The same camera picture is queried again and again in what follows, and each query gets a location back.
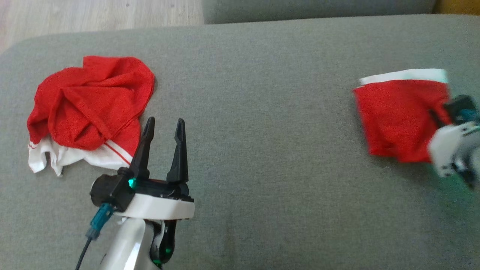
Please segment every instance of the yellow object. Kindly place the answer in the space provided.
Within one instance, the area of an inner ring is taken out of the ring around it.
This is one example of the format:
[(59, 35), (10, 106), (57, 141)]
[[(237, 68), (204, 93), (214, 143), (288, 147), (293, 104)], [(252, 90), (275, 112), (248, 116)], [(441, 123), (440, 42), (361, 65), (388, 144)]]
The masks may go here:
[(438, 0), (435, 13), (480, 15), (480, 0)]

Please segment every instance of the red garment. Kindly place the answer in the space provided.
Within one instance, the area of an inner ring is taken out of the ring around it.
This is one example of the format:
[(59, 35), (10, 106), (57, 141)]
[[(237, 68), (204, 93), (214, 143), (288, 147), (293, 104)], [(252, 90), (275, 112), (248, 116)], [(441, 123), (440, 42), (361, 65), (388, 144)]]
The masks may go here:
[(353, 90), (369, 152), (397, 157), (400, 162), (430, 162), (427, 146), (438, 129), (429, 113), (444, 123), (450, 119), (443, 104), (447, 85), (424, 80), (392, 80)]
[(112, 140), (133, 156), (153, 87), (154, 74), (137, 58), (86, 56), (83, 68), (66, 68), (38, 86), (30, 141), (50, 134), (59, 145), (95, 150)]

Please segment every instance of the cable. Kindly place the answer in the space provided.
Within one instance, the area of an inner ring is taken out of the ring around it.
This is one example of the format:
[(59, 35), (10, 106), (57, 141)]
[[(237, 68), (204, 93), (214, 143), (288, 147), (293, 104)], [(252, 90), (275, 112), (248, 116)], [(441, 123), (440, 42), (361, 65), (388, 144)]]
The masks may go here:
[(77, 267), (75, 270), (80, 269), (80, 265), (85, 257), (85, 253), (87, 252), (88, 246), (90, 243), (95, 241), (100, 236), (100, 231), (103, 228), (103, 225), (107, 223), (110, 217), (115, 212), (115, 208), (109, 203), (103, 203), (96, 212), (95, 216), (93, 217), (92, 221), (90, 221), (90, 229), (88, 229), (86, 233), (87, 242), (85, 243), (84, 249), (80, 254), (80, 258), (78, 259)]
[(84, 260), (85, 253), (87, 252), (88, 246), (90, 245), (91, 242), (92, 242), (92, 238), (88, 237), (87, 242), (85, 243), (84, 249), (82, 250), (82, 253), (80, 254), (80, 258), (78, 258), (77, 267), (75, 267), (75, 270), (80, 269), (80, 265), (82, 264), (82, 261)]

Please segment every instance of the red and white garment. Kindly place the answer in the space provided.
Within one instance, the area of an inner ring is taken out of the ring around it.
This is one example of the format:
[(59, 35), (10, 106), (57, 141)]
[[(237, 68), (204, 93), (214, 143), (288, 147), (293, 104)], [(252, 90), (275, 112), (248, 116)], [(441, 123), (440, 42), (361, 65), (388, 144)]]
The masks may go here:
[(353, 90), (369, 153), (400, 162), (430, 162), (427, 145), (438, 129), (430, 111), (450, 123), (445, 70), (410, 69), (360, 79)]
[(84, 57), (46, 78), (27, 120), (33, 172), (79, 160), (108, 169), (128, 166), (140, 140), (140, 122), (153, 93), (154, 74), (134, 57)]

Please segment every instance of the black cable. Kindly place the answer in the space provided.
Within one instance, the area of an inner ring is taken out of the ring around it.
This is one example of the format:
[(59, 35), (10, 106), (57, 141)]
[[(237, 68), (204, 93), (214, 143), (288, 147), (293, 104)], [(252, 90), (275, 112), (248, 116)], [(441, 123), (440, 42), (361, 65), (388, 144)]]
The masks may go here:
[(82, 250), (82, 253), (80, 254), (80, 258), (78, 258), (77, 267), (75, 267), (75, 270), (80, 269), (80, 265), (82, 264), (82, 261), (84, 260), (85, 253), (87, 252), (87, 249), (88, 249), (88, 246), (90, 245), (90, 242), (92, 242), (92, 238), (88, 237), (87, 242), (85, 243), (84, 249)]

